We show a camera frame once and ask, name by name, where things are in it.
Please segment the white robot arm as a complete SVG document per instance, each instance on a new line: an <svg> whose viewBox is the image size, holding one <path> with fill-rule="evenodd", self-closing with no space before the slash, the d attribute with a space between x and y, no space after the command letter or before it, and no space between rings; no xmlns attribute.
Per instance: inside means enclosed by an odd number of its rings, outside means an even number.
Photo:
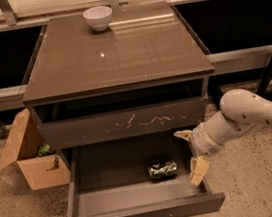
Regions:
<svg viewBox="0 0 272 217"><path fill-rule="evenodd" d="M176 131L174 136L190 144L190 185L198 187L210 167L210 156L230 140L246 135L259 125L272 128L272 102L248 90L226 92L220 110L193 130Z"/></svg>

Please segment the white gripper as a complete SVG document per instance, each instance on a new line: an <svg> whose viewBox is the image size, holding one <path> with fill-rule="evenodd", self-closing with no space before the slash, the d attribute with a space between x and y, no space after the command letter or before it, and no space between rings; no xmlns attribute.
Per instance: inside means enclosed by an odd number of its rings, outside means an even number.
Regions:
<svg viewBox="0 0 272 217"><path fill-rule="evenodd" d="M190 161L189 180L190 185L198 187L210 167L210 159L206 156L217 154L222 150L222 145L210 138L203 122L196 126L193 131L176 131L174 136L184 139L190 144L190 149L194 157Z"/></svg>

